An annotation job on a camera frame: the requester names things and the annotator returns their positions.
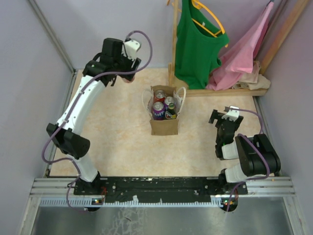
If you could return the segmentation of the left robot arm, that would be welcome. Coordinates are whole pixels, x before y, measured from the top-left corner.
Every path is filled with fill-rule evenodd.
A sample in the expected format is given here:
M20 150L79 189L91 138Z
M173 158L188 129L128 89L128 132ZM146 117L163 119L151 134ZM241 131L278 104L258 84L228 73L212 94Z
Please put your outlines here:
M88 155L90 141L81 136L84 123L98 95L108 84L114 85L118 75L132 80L141 62L137 57L140 48L141 43L135 39L104 39L102 51L86 64L66 111L56 124L50 123L46 128L56 147L78 167L79 181L91 194L98 193L102 183Z

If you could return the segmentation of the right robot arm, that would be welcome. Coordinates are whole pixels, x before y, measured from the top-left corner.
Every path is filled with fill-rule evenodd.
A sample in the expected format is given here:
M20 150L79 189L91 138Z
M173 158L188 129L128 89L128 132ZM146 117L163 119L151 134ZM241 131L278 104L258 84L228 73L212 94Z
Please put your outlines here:
M218 176L219 190L225 194L235 193L239 185L252 179L265 179L279 173L281 161L269 138L263 133L264 123L260 116L260 132L252 137L236 134L244 117L240 112L258 115L250 110L234 106L226 107L224 113L213 110L209 123L216 122L215 153L221 161L238 160L239 162L221 170Z

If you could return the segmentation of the green glass bottle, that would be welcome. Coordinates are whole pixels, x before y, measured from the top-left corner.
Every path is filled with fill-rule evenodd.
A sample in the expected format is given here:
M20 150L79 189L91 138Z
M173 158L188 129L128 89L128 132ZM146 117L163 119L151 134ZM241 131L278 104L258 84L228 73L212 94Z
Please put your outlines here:
M174 103L169 103L167 110L165 111L165 118L166 119L176 119L177 118Z

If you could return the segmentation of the purple Fanta can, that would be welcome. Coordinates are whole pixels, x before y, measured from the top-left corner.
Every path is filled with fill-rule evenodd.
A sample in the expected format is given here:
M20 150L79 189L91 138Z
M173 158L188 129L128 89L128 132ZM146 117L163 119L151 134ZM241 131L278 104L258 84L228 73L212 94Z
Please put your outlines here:
M155 102L152 105L152 115L154 120L163 120L165 115L165 107L162 102Z
M175 99L172 96L166 97L163 103L166 110L168 109L171 103L175 105Z

